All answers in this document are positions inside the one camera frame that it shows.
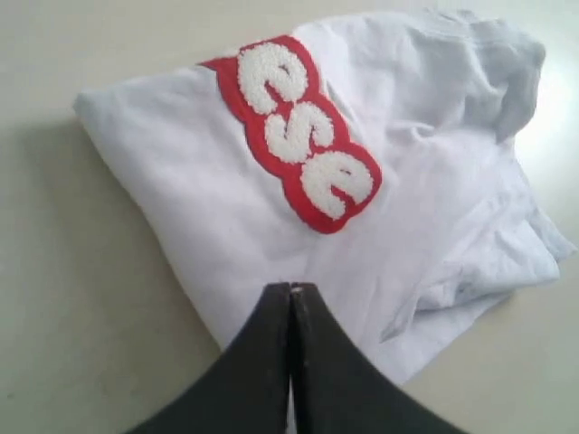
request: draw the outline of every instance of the black object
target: black object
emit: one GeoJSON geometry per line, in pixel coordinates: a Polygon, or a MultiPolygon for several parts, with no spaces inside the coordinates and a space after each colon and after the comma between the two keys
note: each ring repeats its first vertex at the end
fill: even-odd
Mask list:
{"type": "Polygon", "coordinates": [[[299,434],[464,434],[385,379],[312,284],[268,285],[227,351],[130,434],[279,434],[289,382],[299,434]]]}

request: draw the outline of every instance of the logo patch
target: logo patch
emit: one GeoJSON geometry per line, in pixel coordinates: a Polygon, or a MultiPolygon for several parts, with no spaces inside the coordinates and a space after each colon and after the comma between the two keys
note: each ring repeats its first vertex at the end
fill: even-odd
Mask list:
{"type": "Polygon", "coordinates": [[[372,201],[382,183],[380,166],[351,141],[301,43],[280,36],[203,65],[217,73],[253,156],[281,180],[289,205],[307,225],[337,232],[372,201]]]}

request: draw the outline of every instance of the wrinkled fabric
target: wrinkled fabric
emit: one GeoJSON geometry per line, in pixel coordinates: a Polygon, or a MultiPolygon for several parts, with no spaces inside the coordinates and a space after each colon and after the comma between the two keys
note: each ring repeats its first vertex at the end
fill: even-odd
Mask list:
{"type": "Polygon", "coordinates": [[[558,278],[574,251],[513,150],[545,51],[464,12],[345,16],[290,35],[382,171],[372,202],[336,233],[296,215],[204,66],[86,90],[75,109],[221,347],[266,283],[311,281],[403,382],[510,292],[558,278]]]}

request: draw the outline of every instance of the table surface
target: table surface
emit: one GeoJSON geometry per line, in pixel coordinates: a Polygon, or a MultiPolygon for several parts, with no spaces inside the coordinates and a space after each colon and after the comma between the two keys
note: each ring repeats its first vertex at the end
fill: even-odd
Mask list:
{"type": "MultiPolygon", "coordinates": [[[[502,16],[541,40],[517,152],[579,241],[579,3],[552,0],[0,0],[0,430],[118,433],[218,349],[137,206],[75,121],[84,87],[193,64],[325,15],[425,5],[502,16]]],[[[577,433],[579,259],[485,315],[404,388],[472,433],[577,433]]]]}

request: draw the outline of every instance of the red patch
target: red patch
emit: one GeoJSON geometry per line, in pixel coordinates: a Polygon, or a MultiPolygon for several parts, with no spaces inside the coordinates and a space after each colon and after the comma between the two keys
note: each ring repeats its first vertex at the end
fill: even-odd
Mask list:
{"type": "Polygon", "coordinates": [[[237,57],[214,59],[203,63],[203,65],[217,73],[217,82],[223,100],[234,116],[245,125],[247,143],[253,156],[263,168],[281,180],[286,198],[301,220],[316,231],[322,233],[337,232],[344,227],[349,219],[362,212],[375,197],[382,183],[380,166],[363,147],[350,140],[346,122],[342,119],[334,104],[321,94],[318,69],[306,48],[289,36],[280,36],[268,41],[247,45],[240,52],[250,50],[264,43],[274,43],[286,47],[290,52],[298,56],[308,75],[308,86],[303,96],[297,101],[284,101],[275,89],[266,84],[268,93],[277,104],[275,110],[268,115],[256,113],[243,96],[238,82],[239,62],[237,57]],[[287,120],[290,118],[290,112],[295,104],[303,101],[311,102],[318,106],[331,119],[334,128],[334,142],[330,146],[317,146],[310,137],[310,157],[330,151],[346,153],[361,162],[373,179],[371,192],[358,204],[346,192],[339,191],[334,186],[331,187],[331,193],[344,203],[346,209],[337,219],[322,212],[306,195],[300,180],[304,162],[289,164],[282,161],[270,152],[265,139],[265,123],[268,116],[282,115],[287,120]]]}

